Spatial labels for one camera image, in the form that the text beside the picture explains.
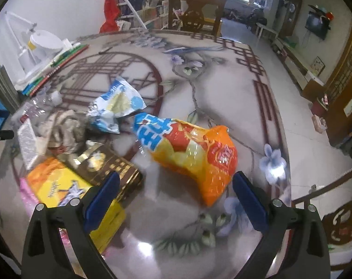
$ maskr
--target brown gold box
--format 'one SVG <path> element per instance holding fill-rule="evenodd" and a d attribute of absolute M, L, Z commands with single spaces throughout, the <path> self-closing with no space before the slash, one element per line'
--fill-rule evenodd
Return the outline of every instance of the brown gold box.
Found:
<path fill-rule="evenodd" d="M 115 154 L 107 145 L 96 143 L 80 156 L 60 154 L 58 159 L 72 168 L 81 178 L 99 186 L 110 171 L 121 179 L 117 201 L 124 200 L 142 182 L 143 176 L 134 164 Z"/>

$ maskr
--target hanging clothes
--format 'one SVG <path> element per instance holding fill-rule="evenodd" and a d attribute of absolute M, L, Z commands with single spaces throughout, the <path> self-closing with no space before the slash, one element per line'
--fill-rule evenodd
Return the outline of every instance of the hanging clothes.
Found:
<path fill-rule="evenodd" d="M 120 16 L 121 10 L 117 4 L 118 0 L 105 0 L 104 14 L 106 22 L 101 26 L 100 33 L 119 31 L 116 19 Z"/>

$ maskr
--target carved wooden chair back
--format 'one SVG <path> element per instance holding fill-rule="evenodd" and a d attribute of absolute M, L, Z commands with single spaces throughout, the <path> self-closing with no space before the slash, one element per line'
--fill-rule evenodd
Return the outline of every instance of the carved wooden chair back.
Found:
<path fill-rule="evenodd" d="M 329 244 L 342 245 L 352 240 L 352 201 L 322 219 Z"/>
<path fill-rule="evenodd" d="M 173 29 L 173 7 L 179 0 L 169 0 L 168 13 L 168 28 Z M 224 6 L 227 0 L 185 0 L 188 3 L 188 9 L 182 16 L 183 29 L 185 31 L 200 32 L 204 25 L 204 16 L 202 12 L 203 6 L 210 4 L 216 5 L 216 19 L 214 20 L 214 27 L 211 34 L 217 35 L 220 20 L 224 12 Z"/>

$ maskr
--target round table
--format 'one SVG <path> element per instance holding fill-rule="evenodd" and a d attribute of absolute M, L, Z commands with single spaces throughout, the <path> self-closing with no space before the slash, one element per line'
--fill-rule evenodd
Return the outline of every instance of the round table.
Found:
<path fill-rule="evenodd" d="M 52 79 L 51 90 L 60 90 L 60 109 L 87 110 L 91 101 L 106 92 L 118 76 L 142 95 L 145 112 L 161 118 L 211 127 L 225 125 L 238 151 L 237 171 L 243 171 L 270 198 L 290 205 L 290 169 L 281 117 L 266 72 L 252 49 L 242 43 L 178 31 L 119 32 L 79 39 L 89 48 Z M 105 134 L 103 141 L 136 164 L 145 176 L 143 188 L 122 204 L 126 221 L 105 252 L 105 261 L 119 279 L 126 278 L 233 278 L 261 239 L 255 230 L 238 224 L 227 236 L 216 235 L 215 247 L 201 242 L 201 213 L 216 220 L 225 212 L 231 185 L 206 208 L 192 179 L 161 167 L 142 154 L 125 123 L 121 134 Z M 259 169 L 264 145 L 281 149 L 287 161 L 286 179 L 276 186 Z M 21 155 L 13 141 L 0 143 L 0 232 L 21 261 L 30 216 L 20 199 L 19 179 L 25 177 Z M 171 238 L 173 251 L 155 250 L 158 240 Z M 288 236 L 269 271 L 277 272 Z M 197 241 L 198 254 L 179 254 L 182 244 Z"/>

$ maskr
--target pencil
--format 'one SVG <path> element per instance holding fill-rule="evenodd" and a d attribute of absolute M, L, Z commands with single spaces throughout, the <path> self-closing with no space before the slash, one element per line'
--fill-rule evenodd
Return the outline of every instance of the pencil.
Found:
<path fill-rule="evenodd" d="M 31 93 L 31 91 L 33 91 L 34 90 L 34 88 L 36 87 L 36 86 L 38 86 L 38 84 L 41 82 L 43 80 L 43 76 L 41 76 L 40 78 L 38 78 L 37 80 L 35 80 L 32 84 L 30 84 L 29 85 L 29 87 L 28 87 L 28 89 L 27 89 L 27 91 L 26 91 L 26 96 L 28 96 L 30 93 Z"/>
<path fill-rule="evenodd" d="M 61 62 L 60 65 L 58 65 L 55 69 L 53 69 L 50 73 L 46 74 L 42 81 L 31 91 L 29 97 L 32 97 L 48 80 L 49 78 L 54 75 L 58 70 L 61 69 L 61 67 L 63 67 L 65 64 L 67 64 L 69 61 L 71 61 L 71 59 L 75 58 L 77 55 L 81 54 L 83 51 L 85 51 L 86 49 L 88 49 L 89 45 L 83 46 L 82 49 L 78 50 L 77 52 L 75 52 L 73 55 L 71 55 L 70 57 L 68 57 L 65 61 Z"/>

